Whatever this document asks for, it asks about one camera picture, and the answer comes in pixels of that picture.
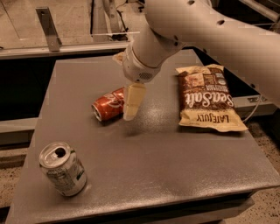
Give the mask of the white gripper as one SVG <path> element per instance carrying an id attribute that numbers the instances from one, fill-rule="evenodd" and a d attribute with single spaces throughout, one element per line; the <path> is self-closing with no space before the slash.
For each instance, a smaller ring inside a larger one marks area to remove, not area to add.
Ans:
<path id="1" fill-rule="evenodd" d="M 144 65 L 134 54 L 131 46 L 128 46 L 124 52 L 119 52 L 113 56 L 115 61 L 120 66 L 124 76 L 132 81 L 132 83 L 124 89 L 124 106 L 123 119 L 131 121 L 137 115 L 137 111 L 144 99 L 146 87 L 142 83 L 152 81 L 159 73 L 159 67 L 148 67 Z"/>

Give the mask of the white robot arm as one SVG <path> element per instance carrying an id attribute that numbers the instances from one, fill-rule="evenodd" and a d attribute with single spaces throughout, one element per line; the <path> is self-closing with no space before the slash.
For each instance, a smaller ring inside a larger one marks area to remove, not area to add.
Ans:
<path id="1" fill-rule="evenodd" d="M 122 59 L 130 81 L 151 81 L 165 60 L 193 46 L 280 107 L 279 34 L 226 17 L 207 0 L 145 0 L 145 19 Z"/>

